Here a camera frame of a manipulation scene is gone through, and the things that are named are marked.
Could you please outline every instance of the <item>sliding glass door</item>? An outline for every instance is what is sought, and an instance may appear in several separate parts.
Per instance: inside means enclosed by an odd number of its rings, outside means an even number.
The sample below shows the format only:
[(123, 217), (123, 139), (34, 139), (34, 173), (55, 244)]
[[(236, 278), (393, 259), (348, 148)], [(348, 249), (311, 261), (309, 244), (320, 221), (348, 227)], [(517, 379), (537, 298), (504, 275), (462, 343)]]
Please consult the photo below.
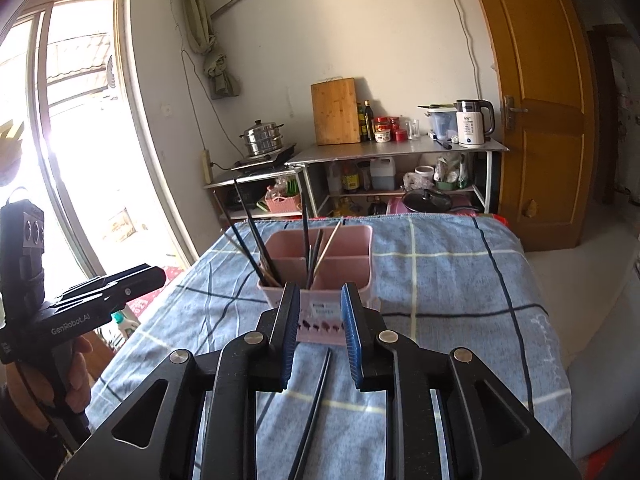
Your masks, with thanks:
[[(48, 297), (143, 262), (169, 279), (187, 267), (136, 135), (117, 10), (118, 0), (51, 2), (0, 47), (0, 124), (27, 126), (20, 170), (0, 200), (13, 194), (45, 211)], [(147, 303), (130, 306), (139, 314)]]

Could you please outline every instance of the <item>pink basket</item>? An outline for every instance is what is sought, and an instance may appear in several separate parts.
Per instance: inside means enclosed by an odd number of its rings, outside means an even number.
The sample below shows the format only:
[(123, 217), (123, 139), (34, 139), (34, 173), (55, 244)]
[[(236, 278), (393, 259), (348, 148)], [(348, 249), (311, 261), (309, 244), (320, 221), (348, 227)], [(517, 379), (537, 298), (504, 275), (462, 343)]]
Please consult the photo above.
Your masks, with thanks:
[[(331, 236), (332, 226), (322, 228), (320, 253)], [(309, 229), (313, 245), (320, 229)], [(341, 226), (318, 267), (310, 290), (300, 290), (298, 341), (344, 345), (344, 328), (340, 310), (340, 291), (345, 282), (355, 282), (362, 304), (374, 308), (374, 273), (371, 258), (373, 229), (370, 226)], [(285, 282), (294, 282), (302, 289), (306, 281), (304, 235), (302, 229), (278, 231), (266, 243), (274, 265)], [(272, 286), (258, 288), (269, 305), (277, 308), (282, 289)]]
[(296, 196), (277, 196), (275, 198), (266, 198), (269, 211), (272, 213), (297, 213), (302, 211), (300, 205), (300, 193)]

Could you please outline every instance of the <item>cutting board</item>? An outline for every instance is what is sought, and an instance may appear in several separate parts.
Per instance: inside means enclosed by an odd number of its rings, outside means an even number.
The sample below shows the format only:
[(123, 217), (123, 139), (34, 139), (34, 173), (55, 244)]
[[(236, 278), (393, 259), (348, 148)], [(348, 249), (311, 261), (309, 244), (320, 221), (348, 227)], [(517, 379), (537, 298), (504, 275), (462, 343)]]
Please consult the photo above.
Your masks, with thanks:
[(358, 105), (353, 77), (311, 85), (316, 143), (351, 144), (360, 142)]

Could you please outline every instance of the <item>white kettle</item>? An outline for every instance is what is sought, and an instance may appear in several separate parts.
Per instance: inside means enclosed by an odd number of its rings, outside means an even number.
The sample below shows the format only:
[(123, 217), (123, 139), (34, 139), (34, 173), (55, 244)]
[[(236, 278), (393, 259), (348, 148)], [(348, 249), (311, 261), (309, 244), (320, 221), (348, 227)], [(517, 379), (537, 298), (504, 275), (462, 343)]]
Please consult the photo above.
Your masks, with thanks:
[[(482, 108), (489, 110), (491, 126), (484, 127)], [(489, 101), (478, 99), (459, 99), (456, 101), (456, 118), (458, 119), (458, 142), (461, 146), (474, 148), (484, 144), (484, 136), (491, 135), (495, 130), (494, 106)]]

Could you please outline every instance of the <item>silver screw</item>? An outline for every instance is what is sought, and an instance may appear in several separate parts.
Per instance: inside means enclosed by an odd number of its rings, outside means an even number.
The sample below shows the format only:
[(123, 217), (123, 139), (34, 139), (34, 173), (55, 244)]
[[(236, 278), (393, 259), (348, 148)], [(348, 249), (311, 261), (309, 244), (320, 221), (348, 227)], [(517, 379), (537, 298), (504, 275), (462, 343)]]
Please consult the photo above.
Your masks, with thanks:
[(461, 363), (469, 363), (471, 359), (474, 358), (474, 355), (471, 353), (471, 350), (467, 350), (466, 348), (456, 348), (456, 351), (453, 352), (453, 357)]
[(383, 343), (395, 343), (398, 341), (398, 334), (393, 330), (383, 330), (378, 334), (378, 339)]
[(250, 345), (257, 345), (258, 343), (261, 343), (263, 339), (264, 336), (260, 332), (249, 332), (244, 334), (244, 341)]
[(169, 355), (169, 361), (175, 365), (181, 365), (183, 362), (189, 359), (189, 352), (186, 350), (174, 350)]

